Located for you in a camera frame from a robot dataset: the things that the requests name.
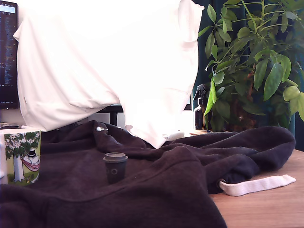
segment cup lid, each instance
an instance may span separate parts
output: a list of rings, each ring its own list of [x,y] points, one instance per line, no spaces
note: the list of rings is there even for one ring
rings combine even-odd
[[[106,153],[103,160],[106,163],[120,163],[128,160],[128,156],[124,153]]]

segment trigger spray nozzle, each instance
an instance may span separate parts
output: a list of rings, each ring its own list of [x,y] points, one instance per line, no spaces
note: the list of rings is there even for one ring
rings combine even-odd
[[[195,93],[195,96],[194,96],[193,100],[198,99],[198,104],[200,106],[202,106],[203,105],[203,98],[204,98],[206,92],[207,92],[206,86],[204,84],[199,85],[196,89],[196,93]]]

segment tree illustration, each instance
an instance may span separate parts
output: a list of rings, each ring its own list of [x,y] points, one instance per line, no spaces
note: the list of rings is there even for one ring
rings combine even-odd
[[[27,155],[31,149],[38,148],[40,141],[40,132],[27,132],[16,134],[5,134],[5,155],[6,160],[14,157],[14,182],[24,180],[22,158]]]

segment potted plant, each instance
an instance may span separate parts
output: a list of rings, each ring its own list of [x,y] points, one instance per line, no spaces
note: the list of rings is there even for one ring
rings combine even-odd
[[[258,4],[260,10],[250,12],[248,4]],[[237,18],[233,10],[238,7],[246,9],[247,18]],[[304,121],[304,93],[300,92],[304,71],[298,58],[304,53],[304,37],[293,29],[304,34],[303,8],[302,0],[272,0],[269,4],[265,0],[228,0],[217,20],[215,10],[208,6],[214,25],[205,27],[199,36],[209,33],[205,53],[212,73],[204,115],[213,131],[222,131],[224,126],[228,131],[261,126],[258,120],[263,115],[267,125],[285,128],[296,112]],[[233,24],[238,21],[246,25],[232,37]]]

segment white drawstring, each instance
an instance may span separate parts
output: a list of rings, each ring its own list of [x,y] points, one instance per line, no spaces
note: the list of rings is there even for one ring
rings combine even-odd
[[[293,182],[295,182],[295,178],[288,175],[283,175],[266,177],[258,180],[244,181],[238,184],[226,184],[223,181],[219,181],[218,186],[227,195],[242,196],[252,192],[264,191],[286,186]]]

